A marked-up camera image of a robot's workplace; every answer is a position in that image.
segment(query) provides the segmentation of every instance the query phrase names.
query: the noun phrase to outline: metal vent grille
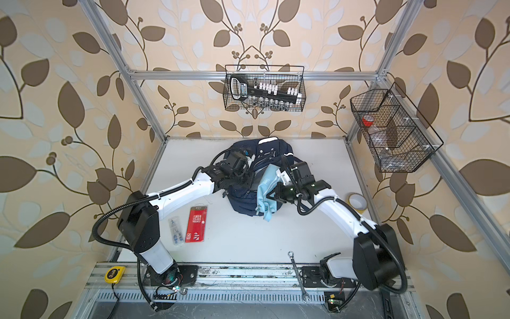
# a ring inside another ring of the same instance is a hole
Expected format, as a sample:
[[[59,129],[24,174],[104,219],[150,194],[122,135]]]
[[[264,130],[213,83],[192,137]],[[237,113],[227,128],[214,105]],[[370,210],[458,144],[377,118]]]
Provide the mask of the metal vent grille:
[[[120,299],[124,302],[145,302],[142,294],[134,289],[116,290]],[[324,293],[321,291],[308,291],[312,304],[323,304]],[[101,289],[97,296],[97,301],[114,302],[116,301],[113,293],[107,289]],[[186,295],[179,293],[170,295],[161,302],[185,302],[185,303],[265,303],[265,304],[293,304],[302,303],[301,291],[260,291],[249,292],[241,290],[216,290],[216,291],[200,291],[189,290]]]

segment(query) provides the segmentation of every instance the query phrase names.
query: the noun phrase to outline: light blue cloth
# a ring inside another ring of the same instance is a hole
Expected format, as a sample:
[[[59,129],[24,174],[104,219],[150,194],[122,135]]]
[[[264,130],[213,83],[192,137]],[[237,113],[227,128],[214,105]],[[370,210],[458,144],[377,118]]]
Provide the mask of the light blue cloth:
[[[276,175],[279,169],[278,166],[269,164],[257,188],[257,215],[260,212],[264,213],[264,220],[267,222],[271,220],[272,214],[276,212],[276,201],[266,198],[266,195],[275,188],[278,182],[282,181]]]

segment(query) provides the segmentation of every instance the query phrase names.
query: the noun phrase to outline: combination wrench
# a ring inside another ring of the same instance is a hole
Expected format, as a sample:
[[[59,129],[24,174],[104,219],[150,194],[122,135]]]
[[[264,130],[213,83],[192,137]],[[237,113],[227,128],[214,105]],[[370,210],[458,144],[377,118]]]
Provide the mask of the combination wrench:
[[[303,300],[304,303],[307,303],[307,301],[311,300],[310,295],[304,289],[303,280],[301,279],[301,275],[299,274],[299,270],[297,269],[296,262],[294,261],[294,253],[293,252],[289,252],[289,258],[290,258],[290,261],[292,262],[292,267],[294,268],[294,272],[296,273],[297,282],[299,283],[299,287],[301,288],[301,293],[302,293],[301,299]]]

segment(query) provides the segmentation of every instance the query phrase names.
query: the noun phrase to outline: robotic arm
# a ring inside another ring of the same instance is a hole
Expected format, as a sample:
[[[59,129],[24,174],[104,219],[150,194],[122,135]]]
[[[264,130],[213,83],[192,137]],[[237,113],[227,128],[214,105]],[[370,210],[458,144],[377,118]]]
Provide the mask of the robotic arm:
[[[227,158],[214,164],[226,152],[229,152]],[[248,169],[250,159],[247,156],[248,152],[244,150],[228,149],[218,154],[210,166],[197,168],[188,181],[148,195],[134,192],[127,204],[113,209],[96,221],[92,228],[94,239],[133,251],[139,260],[149,264],[149,269],[154,270],[163,285],[172,286],[179,275],[179,267],[160,240],[159,221],[177,208],[220,189],[231,185],[250,187],[254,173]],[[279,172],[282,182],[277,184],[267,198],[296,204],[300,215],[307,215],[319,208],[353,240],[352,258],[336,254],[321,261],[323,282],[334,285],[339,278],[353,278],[372,290],[384,287],[391,278],[400,275],[402,287],[394,289],[386,286],[386,289],[404,292],[406,276],[393,229],[386,224],[378,226],[359,215],[339,199],[326,182],[315,181],[306,162],[290,166],[286,157],[282,156],[282,164]],[[312,207],[303,205],[303,200],[308,201]],[[117,227],[128,244],[106,240],[97,232],[104,220],[119,211],[122,213]]]

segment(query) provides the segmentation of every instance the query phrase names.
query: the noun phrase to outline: red package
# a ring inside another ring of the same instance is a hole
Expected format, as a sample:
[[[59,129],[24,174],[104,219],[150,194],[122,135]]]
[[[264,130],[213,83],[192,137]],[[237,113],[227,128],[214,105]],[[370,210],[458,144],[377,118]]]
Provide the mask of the red package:
[[[207,206],[191,207],[186,242],[203,241],[206,230]]]

